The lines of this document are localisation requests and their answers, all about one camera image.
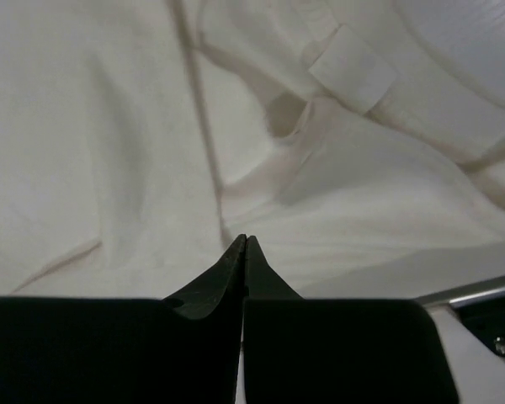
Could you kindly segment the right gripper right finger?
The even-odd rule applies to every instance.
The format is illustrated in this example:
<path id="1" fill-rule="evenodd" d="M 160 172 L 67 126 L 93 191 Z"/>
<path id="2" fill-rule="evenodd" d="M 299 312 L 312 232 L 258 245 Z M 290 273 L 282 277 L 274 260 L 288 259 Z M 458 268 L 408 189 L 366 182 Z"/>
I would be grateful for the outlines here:
<path id="1" fill-rule="evenodd" d="M 456 403 L 438 329 L 414 300 L 306 299 L 245 252 L 244 393 L 249 403 Z"/>

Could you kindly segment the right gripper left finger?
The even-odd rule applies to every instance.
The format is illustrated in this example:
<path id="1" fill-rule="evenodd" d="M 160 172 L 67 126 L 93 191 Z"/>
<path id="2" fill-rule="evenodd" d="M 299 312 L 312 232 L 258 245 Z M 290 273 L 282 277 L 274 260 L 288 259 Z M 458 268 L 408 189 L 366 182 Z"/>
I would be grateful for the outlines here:
<path id="1" fill-rule="evenodd" d="M 0 297 L 0 403 L 232 403 L 239 236 L 162 300 Z"/>

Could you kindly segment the cream white t shirt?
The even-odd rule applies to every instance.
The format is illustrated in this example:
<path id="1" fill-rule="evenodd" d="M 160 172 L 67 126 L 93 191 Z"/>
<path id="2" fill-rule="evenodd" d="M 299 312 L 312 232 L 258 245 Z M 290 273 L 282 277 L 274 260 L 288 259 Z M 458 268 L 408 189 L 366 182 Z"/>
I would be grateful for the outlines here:
<path id="1" fill-rule="evenodd" d="M 0 1 L 0 295 L 505 275 L 505 1 Z"/>

